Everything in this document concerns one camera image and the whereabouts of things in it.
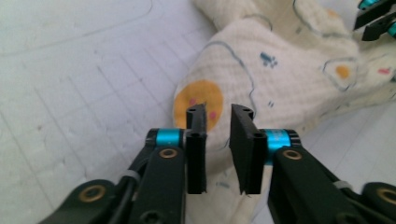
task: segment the patterned fabric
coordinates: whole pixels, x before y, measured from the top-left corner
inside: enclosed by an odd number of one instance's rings
[[[302,135],[335,115],[394,100],[396,41],[360,42],[315,0],[194,3],[219,32],[175,93],[177,127],[185,128],[190,105],[206,104],[208,117],[208,193],[188,196],[188,215],[195,224],[249,223],[260,196],[239,195],[228,148],[231,104],[253,109],[258,128]]]

